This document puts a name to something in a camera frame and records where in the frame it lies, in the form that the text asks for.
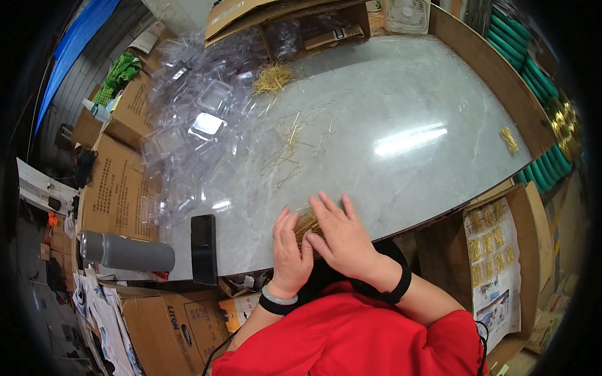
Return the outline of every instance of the green cloth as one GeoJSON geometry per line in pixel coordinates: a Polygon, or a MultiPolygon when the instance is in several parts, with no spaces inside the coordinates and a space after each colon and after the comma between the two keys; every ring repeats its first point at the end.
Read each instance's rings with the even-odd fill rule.
{"type": "Polygon", "coordinates": [[[119,59],[113,61],[107,79],[102,84],[92,102],[106,106],[113,99],[115,93],[142,69],[142,63],[129,52],[125,52],[119,59]]]}

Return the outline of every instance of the wrist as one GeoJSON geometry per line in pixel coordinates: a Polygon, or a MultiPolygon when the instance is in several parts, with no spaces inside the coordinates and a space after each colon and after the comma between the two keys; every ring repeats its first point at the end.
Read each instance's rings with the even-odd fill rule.
{"type": "Polygon", "coordinates": [[[288,292],[288,291],[281,289],[274,283],[274,280],[271,280],[268,282],[267,291],[270,294],[274,295],[276,298],[280,298],[283,300],[292,299],[292,298],[294,298],[295,295],[297,295],[297,292],[288,292]]]}
{"type": "Polygon", "coordinates": [[[391,292],[399,284],[402,273],[402,266],[397,261],[384,254],[378,254],[371,274],[363,281],[381,293],[391,292]]]}

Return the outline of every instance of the black cord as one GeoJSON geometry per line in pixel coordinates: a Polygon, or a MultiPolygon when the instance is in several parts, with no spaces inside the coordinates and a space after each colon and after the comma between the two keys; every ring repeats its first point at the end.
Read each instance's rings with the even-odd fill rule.
{"type": "Polygon", "coordinates": [[[477,376],[483,376],[483,369],[485,368],[485,358],[487,358],[487,341],[489,340],[489,328],[483,321],[475,321],[477,324],[477,334],[479,334],[478,326],[479,324],[483,325],[485,328],[485,333],[487,333],[487,337],[483,338],[482,335],[479,334],[479,339],[483,344],[483,357],[481,358],[481,365],[479,366],[479,370],[477,371],[477,376]]]}
{"type": "Polygon", "coordinates": [[[211,359],[213,358],[213,355],[215,355],[215,353],[218,352],[219,349],[224,347],[224,345],[226,343],[228,343],[228,341],[231,340],[232,337],[234,337],[236,335],[236,333],[238,333],[239,330],[240,330],[240,328],[238,328],[234,333],[230,334],[230,337],[228,337],[227,340],[222,342],[221,345],[216,347],[216,349],[211,352],[211,355],[209,355],[209,359],[207,359],[207,363],[205,363],[205,368],[203,368],[203,373],[201,373],[201,376],[205,376],[205,374],[207,373],[207,370],[209,369],[209,364],[211,363],[211,359]]]}

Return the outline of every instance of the finger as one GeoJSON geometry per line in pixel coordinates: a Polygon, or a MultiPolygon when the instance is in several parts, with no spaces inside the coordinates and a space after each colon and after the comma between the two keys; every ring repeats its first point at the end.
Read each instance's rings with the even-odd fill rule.
{"type": "Polygon", "coordinates": [[[326,262],[332,259],[332,251],[330,250],[330,247],[328,246],[328,243],[326,243],[324,238],[312,232],[307,233],[305,235],[305,238],[311,244],[311,246],[322,255],[326,262]]]}
{"type": "Polygon", "coordinates": [[[324,203],[326,209],[333,213],[335,217],[347,219],[347,217],[345,217],[345,213],[343,213],[343,211],[337,206],[337,204],[332,202],[332,200],[326,195],[326,193],[320,191],[318,192],[318,196],[320,197],[320,200],[322,200],[322,202],[324,203]]]}
{"type": "Polygon", "coordinates": [[[301,260],[303,260],[303,266],[311,270],[314,267],[314,248],[307,240],[307,235],[310,233],[311,231],[306,232],[301,240],[301,260]]]}
{"type": "Polygon", "coordinates": [[[287,215],[286,219],[284,220],[284,224],[282,225],[282,229],[280,231],[283,250],[295,250],[296,254],[299,254],[299,248],[297,246],[297,239],[295,238],[295,231],[293,229],[295,228],[295,224],[297,224],[298,219],[299,212],[287,215]]]}
{"type": "Polygon", "coordinates": [[[357,221],[358,216],[355,214],[355,209],[351,204],[351,199],[349,198],[349,196],[347,196],[346,193],[343,193],[341,195],[341,201],[343,201],[343,207],[345,208],[345,214],[347,215],[347,218],[349,218],[349,220],[352,221],[357,221]]]}
{"type": "Polygon", "coordinates": [[[326,209],[322,201],[315,198],[314,195],[309,196],[308,203],[314,211],[315,217],[318,219],[320,227],[324,227],[324,221],[328,219],[330,211],[326,209]]]}
{"type": "Polygon", "coordinates": [[[278,217],[276,218],[274,228],[272,229],[272,238],[274,238],[274,241],[281,241],[280,230],[282,228],[283,220],[287,216],[289,209],[290,208],[288,207],[288,205],[284,206],[284,208],[282,208],[280,214],[278,214],[278,217]]]}

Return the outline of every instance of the white fan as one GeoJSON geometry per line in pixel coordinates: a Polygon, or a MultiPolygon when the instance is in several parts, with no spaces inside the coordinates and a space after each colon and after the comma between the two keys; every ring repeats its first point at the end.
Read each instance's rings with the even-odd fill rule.
{"type": "Polygon", "coordinates": [[[404,34],[429,32],[430,0],[384,0],[385,29],[404,34]]]}

